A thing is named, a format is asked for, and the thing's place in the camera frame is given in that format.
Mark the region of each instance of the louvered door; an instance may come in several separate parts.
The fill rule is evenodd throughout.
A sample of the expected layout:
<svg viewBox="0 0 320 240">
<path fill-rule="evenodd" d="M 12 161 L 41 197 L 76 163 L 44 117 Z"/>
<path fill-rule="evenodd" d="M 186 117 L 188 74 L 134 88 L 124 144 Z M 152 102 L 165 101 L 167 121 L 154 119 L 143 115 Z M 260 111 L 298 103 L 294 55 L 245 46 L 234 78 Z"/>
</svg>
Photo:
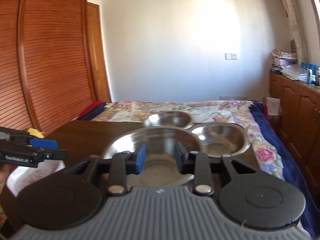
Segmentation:
<svg viewBox="0 0 320 240">
<path fill-rule="evenodd" d="M 88 61 L 86 0 L 22 0 L 21 63 L 39 129 L 49 133 L 95 100 Z"/>
<path fill-rule="evenodd" d="M 17 56 L 20 0 L 0 0 L 0 126 L 32 126 L 22 90 Z"/>
</svg>

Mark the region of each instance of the brown tabletop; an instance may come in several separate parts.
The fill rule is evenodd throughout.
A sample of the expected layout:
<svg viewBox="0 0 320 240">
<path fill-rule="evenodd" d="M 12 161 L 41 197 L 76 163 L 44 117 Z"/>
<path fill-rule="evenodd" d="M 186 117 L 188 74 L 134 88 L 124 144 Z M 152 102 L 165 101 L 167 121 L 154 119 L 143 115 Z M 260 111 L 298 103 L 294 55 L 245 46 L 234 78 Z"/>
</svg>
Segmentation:
<svg viewBox="0 0 320 240">
<path fill-rule="evenodd" d="M 58 148 L 68 152 L 68 158 L 64 163 L 69 166 L 91 154 L 100 155 L 114 139 L 142 127 L 142 123 L 131 122 L 72 121 L 46 138 L 57 141 Z M 256 168 L 259 167 L 251 147 L 244 154 L 239 155 L 239 158 Z M 0 195 L 0 204 L 13 229 L 17 231 L 23 223 L 16 213 L 15 197 L 6 186 Z"/>
</svg>

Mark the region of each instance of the metal bowl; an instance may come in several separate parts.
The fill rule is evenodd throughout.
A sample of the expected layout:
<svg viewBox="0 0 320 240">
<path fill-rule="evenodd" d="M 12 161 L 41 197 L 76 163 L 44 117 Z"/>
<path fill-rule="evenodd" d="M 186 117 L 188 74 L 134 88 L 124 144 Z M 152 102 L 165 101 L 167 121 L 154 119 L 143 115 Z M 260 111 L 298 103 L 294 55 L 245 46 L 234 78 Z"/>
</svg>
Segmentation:
<svg viewBox="0 0 320 240">
<path fill-rule="evenodd" d="M 202 151 L 200 140 L 191 132 L 177 127 L 159 126 L 132 131 L 111 143 L 102 154 L 110 159 L 119 152 L 134 152 L 140 143 L 146 144 L 147 156 L 142 173 L 128 175 L 130 186 L 175 186 L 187 183 L 193 175 L 181 175 L 174 158 L 174 146 L 181 142 L 187 151 Z"/>
<path fill-rule="evenodd" d="M 196 125 L 191 131 L 204 145 L 204 152 L 209 157 L 220 158 L 224 154 L 244 153 L 250 142 L 244 128 L 238 124 L 209 122 Z"/>
<path fill-rule="evenodd" d="M 175 126 L 188 129 L 192 126 L 192 117 L 182 111 L 163 111 L 150 115 L 145 121 L 145 127 Z"/>
</svg>

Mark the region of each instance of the gray ribbed surface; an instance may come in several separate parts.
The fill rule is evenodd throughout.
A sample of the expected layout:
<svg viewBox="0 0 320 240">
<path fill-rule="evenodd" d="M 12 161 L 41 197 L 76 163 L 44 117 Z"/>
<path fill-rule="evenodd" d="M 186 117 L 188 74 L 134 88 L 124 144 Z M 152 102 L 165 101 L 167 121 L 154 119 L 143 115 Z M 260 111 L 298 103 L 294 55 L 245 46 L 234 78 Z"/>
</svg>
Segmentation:
<svg viewBox="0 0 320 240">
<path fill-rule="evenodd" d="M 231 222 L 212 199 L 196 196 L 187 187 L 136 187 L 123 197 L 110 198 L 86 223 L 61 231 L 24 226 L 12 240 L 302 240 L 296 227 L 262 232 Z"/>
</svg>

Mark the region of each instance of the stainless steel bowl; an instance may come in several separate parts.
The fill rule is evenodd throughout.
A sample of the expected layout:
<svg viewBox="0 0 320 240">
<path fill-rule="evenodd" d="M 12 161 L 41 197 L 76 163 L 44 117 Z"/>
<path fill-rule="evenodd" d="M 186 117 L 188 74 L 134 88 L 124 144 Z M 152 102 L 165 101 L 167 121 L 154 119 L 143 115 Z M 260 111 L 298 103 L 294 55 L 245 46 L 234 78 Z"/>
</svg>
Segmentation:
<svg viewBox="0 0 320 240">
<path fill-rule="evenodd" d="M 187 183 L 193 175 L 181 175 L 174 158 L 174 146 L 181 142 L 187 151 L 202 151 L 200 140 L 190 131 L 177 127 L 159 126 L 132 131 L 115 140 L 102 154 L 110 159 L 118 152 L 134 152 L 140 143 L 146 144 L 147 156 L 142 173 L 128 175 L 131 186 L 174 186 Z"/>
<path fill-rule="evenodd" d="M 192 117 L 182 111 L 163 111 L 150 115 L 145 121 L 145 127 L 175 126 L 188 129 L 192 126 Z"/>
<path fill-rule="evenodd" d="M 234 123 L 209 122 L 196 125 L 191 131 L 204 145 L 209 157 L 220 158 L 224 154 L 244 153 L 250 142 L 244 128 Z"/>
</svg>

